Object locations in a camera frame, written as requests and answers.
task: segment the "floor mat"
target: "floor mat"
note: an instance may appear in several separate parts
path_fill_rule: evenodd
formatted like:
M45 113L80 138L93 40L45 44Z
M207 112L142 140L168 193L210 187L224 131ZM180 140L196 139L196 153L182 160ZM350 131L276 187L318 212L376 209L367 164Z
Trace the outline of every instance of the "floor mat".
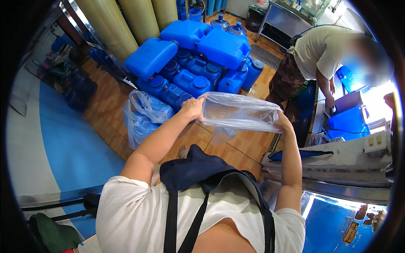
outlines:
M250 56L262 61L270 68L277 70L281 59L256 44L251 45Z

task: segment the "beige filter tank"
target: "beige filter tank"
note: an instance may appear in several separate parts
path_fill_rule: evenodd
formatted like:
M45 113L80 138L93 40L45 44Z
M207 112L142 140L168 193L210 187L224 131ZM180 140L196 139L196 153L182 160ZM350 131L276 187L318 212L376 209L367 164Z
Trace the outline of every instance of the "beige filter tank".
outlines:
M160 31L178 20L176 0L152 0L152 5Z
M151 0L119 0L138 45L159 37L159 27Z
M138 44L114 0L76 0L76 3L121 64L138 49Z

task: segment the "camouflage pants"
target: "camouflage pants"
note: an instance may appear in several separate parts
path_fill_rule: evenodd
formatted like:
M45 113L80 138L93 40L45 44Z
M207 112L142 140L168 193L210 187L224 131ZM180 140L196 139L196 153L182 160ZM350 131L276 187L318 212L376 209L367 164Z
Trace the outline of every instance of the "camouflage pants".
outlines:
M287 53L269 83L266 101L276 104L286 101L305 81L294 56Z

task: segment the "bare foot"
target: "bare foot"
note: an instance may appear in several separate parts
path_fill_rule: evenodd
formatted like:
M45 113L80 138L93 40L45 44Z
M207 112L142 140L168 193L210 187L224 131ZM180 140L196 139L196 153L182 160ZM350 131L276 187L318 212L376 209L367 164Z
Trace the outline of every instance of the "bare foot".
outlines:
M187 145L181 146L180 149L179 149L179 158L180 159L186 159L188 151L189 151L189 148L188 148Z

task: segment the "clear water bottle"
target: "clear water bottle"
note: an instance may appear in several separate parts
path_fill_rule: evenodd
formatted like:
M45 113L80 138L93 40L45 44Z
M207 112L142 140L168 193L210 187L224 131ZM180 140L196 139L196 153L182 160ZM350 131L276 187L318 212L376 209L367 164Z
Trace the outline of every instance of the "clear water bottle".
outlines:
M235 26L228 27L228 32L235 34L236 36L239 35L246 35L246 30L241 27L241 22L236 22Z
M229 27L229 22L224 19L223 14L219 14L218 19L211 20L211 25L220 25L226 31Z

